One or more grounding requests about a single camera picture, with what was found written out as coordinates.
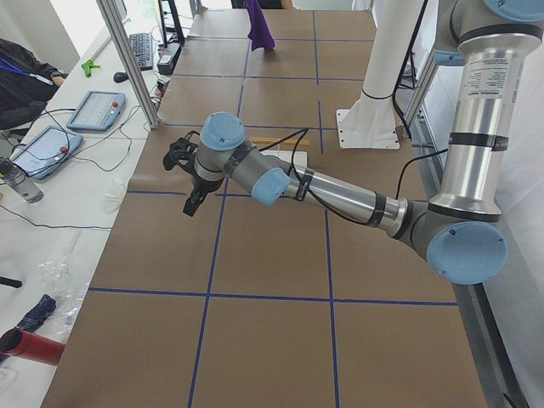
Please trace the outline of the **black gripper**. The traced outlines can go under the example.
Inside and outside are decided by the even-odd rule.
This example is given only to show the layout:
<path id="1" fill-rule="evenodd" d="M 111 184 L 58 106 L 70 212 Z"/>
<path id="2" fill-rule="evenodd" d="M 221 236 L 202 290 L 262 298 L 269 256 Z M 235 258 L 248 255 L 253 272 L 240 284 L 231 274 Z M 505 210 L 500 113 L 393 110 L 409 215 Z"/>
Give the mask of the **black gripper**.
<path id="1" fill-rule="evenodd" d="M 197 133 L 187 133 L 171 143 L 168 152 L 163 157 L 163 168 L 166 171 L 171 171 L 174 167 L 180 167 L 190 175 L 192 184 L 196 182 L 195 160 L 198 149 L 198 144 L 190 141 L 193 135 L 197 135 Z M 206 191 L 193 189 L 184 204 L 183 214 L 194 216 L 206 197 Z"/>

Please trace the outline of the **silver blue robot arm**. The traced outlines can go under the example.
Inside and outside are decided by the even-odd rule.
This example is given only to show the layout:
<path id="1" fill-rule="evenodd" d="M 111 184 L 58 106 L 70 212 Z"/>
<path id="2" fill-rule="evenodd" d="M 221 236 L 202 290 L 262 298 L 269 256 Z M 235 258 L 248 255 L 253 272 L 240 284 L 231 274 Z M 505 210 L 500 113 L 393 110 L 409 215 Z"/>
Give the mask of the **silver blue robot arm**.
<path id="1" fill-rule="evenodd" d="M 404 242 L 448 281 L 472 285 L 495 276 L 507 258 L 496 228 L 502 157 L 525 58 L 543 38 L 540 1 L 442 1 L 433 56 L 462 68 L 455 119 L 439 193 L 429 201 L 388 197 L 282 161 L 249 142 L 240 119 L 211 114 L 193 143 L 182 137 L 163 158 L 180 167 L 193 189 L 193 215 L 225 178 L 269 206 L 281 196 L 320 205 L 355 224 Z"/>

